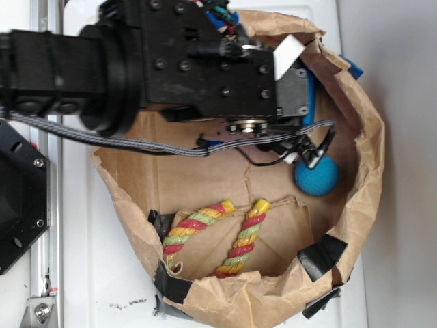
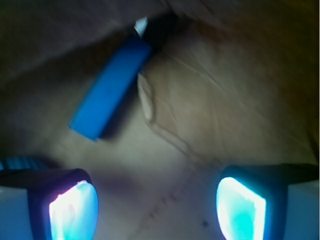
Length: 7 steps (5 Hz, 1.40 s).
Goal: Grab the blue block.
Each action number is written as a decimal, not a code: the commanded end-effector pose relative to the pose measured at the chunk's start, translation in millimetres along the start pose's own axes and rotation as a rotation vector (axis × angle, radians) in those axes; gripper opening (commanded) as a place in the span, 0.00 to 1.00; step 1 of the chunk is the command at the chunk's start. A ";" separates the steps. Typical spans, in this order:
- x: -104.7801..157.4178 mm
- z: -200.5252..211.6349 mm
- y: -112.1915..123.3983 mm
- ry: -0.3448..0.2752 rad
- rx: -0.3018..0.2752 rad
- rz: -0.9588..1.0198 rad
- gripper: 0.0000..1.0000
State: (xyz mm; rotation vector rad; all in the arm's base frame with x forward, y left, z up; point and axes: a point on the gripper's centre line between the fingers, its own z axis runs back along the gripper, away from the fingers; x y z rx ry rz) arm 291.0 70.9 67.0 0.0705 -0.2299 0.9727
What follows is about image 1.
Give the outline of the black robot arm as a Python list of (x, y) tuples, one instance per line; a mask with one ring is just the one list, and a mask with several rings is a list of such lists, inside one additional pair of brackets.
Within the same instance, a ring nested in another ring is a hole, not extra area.
[(168, 122), (225, 118), (232, 130), (294, 131), (309, 112), (296, 61), (275, 74), (275, 51), (247, 35), (225, 1), (106, 1), (75, 37), (1, 35), (1, 104), (23, 115), (77, 115), (105, 137), (139, 111)]

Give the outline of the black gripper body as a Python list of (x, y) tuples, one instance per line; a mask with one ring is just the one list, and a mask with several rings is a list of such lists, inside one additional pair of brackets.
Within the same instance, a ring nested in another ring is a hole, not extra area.
[(298, 128), (308, 78), (295, 55), (248, 36), (226, 1), (142, 1), (143, 109), (170, 122), (225, 118), (233, 128)]

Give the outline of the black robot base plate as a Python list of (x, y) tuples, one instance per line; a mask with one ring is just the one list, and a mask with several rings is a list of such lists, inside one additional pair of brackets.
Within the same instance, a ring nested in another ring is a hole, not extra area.
[(1, 274), (6, 274), (38, 240), (44, 228), (46, 173), (37, 164), (45, 157), (1, 121)]

